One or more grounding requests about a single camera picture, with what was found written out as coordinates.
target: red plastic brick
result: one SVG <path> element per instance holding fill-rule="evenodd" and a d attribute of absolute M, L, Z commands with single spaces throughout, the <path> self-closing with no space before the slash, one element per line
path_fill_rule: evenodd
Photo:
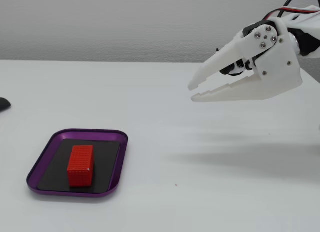
<path fill-rule="evenodd" d="M 69 165 L 68 178 L 70 187 L 89 187 L 92 184 L 94 172 L 94 146 L 75 145 L 72 148 Z"/>

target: purple rim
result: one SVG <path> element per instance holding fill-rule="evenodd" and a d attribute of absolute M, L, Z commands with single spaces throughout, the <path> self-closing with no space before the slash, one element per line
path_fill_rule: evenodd
<path fill-rule="evenodd" d="M 75 192 L 59 192 L 59 191 L 45 191 L 39 190 L 37 184 L 45 173 L 51 160 L 53 159 L 57 149 L 64 139 L 83 139 L 83 140 L 96 140 L 96 141 L 118 141 L 120 148 L 115 160 L 115 166 L 111 176 L 109 188 L 104 193 L 75 193 Z M 101 129 L 65 129 L 55 133 L 48 144 L 44 148 L 40 157 L 31 169 L 26 178 L 29 188 L 38 194 L 45 195 L 60 195 L 60 196 L 78 196 L 78 197 L 103 197 L 106 196 L 117 188 L 122 166 L 125 159 L 126 149 L 128 144 L 128 136 L 117 130 L 101 130 Z"/>

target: table surface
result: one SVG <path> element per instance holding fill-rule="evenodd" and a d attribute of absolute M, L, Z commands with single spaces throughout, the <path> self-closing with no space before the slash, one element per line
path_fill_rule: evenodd
<path fill-rule="evenodd" d="M 198 66 L 0 61 L 0 97 L 12 103 L 0 113 L 0 230 L 319 231 L 320 84 L 302 71 L 300 87 L 268 100 L 194 103 Z M 27 174 L 66 128 L 129 136 L 115 193 L 29 190 Z"/>

